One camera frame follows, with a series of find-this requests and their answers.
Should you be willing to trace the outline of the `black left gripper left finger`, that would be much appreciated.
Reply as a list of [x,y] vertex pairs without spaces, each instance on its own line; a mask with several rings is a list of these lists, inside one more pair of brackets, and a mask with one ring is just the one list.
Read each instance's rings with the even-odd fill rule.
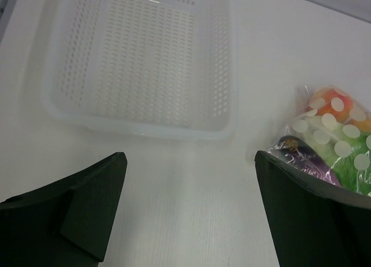
[[116,152],[92,166],[1,203],[1,266],[98,266],[125,180]]

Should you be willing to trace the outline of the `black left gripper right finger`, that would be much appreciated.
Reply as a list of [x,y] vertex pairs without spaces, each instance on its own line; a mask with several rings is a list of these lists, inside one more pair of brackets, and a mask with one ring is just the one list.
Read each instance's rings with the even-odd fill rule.
[[370,266],[370,197],[264,151],[254,161],[280,266]]

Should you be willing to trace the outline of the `purple fake eggplant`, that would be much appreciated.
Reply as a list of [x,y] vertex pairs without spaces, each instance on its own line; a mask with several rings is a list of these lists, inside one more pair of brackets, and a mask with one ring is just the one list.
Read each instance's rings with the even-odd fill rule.
[[281,137],[268,148],[268,153],[298,170],[342,188],[334,171],[309,145],[296,136]]

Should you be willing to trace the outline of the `green fake lettuce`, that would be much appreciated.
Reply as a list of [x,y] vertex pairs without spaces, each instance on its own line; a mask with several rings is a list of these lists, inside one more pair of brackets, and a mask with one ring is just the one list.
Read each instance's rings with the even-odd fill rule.
[[304,142],[334,171],[342,187],[370,196],[370,134],[354,125],[324,124],[321,116],[305,122]]

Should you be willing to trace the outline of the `clear polka dot zip bag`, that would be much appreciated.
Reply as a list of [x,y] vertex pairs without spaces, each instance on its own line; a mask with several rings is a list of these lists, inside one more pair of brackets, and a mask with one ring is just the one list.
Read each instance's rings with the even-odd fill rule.
[[296,114],[268,149],[322,181],[370,196],[370,110],[334,86],[300,87]]

